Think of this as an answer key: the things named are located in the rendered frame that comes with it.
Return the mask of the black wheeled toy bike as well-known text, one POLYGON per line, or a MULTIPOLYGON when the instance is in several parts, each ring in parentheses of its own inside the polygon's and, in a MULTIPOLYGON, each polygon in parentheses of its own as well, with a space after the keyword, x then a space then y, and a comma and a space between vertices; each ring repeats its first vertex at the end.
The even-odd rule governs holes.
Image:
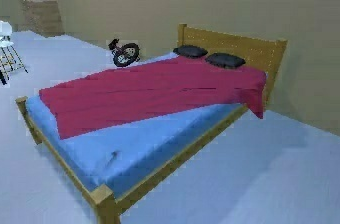
POLYGON ((136 43, 127 43, 123 46, 119 46, 118 43, 118 39, 113 39, 108 44, 113 55, 113 62, 117 67, 127 67, 140 60, 140 48, 136 43))

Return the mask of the brown wooden door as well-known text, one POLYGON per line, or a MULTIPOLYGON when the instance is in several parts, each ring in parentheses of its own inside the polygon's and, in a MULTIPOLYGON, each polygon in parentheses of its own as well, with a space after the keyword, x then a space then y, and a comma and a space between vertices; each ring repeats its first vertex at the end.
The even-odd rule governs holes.
POLYGON ((64 34, 57 0, 20 0, 25 27, 44 37, 64 34))

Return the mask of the wooden bed with blue mattress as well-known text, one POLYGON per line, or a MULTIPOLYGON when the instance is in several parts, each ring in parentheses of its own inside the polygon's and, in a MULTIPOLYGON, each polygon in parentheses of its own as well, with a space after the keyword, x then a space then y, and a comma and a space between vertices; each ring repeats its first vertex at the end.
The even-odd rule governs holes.
MULTIPOLYGON (((178 27, 177 47, 194 45, 208 54, 243 58, 245 66, 263 71, 263 114, 274 88, 287 43, 178 27)), ((134 66, 172 59, 173 51, 134 66)), ((214 104, 98 129, 62 139, 55 116, 36 96, 16 104, 36 143, 45 144, 83 197, 98 224, 120 224, 121 214, 174 172, 247 111, 244 103, 214 104)))

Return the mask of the red blanket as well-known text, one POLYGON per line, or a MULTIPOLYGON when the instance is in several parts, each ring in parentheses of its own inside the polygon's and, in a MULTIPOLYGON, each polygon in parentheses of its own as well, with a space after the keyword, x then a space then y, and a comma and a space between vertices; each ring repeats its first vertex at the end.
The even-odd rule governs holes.
POLYGON ((263 71, 214 66, 204 58, 108 69, 39 91, 62 139, 214 104, 244 103, 263 116, 263 71))

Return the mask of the black pillow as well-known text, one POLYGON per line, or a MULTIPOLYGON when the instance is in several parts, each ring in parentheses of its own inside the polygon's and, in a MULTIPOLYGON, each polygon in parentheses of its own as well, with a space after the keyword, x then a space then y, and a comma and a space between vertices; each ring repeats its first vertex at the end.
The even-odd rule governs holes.
POLYGON ((174 48, 173 52, 177 55, 189 58, 200 58, 208 54, 206 49, 194 45, 182 45, 174 48))
POLYGON ((214 66, 229 69, 236 69, 246 63, 243 58, 227 53, 213 53, 205 61, 214 66))

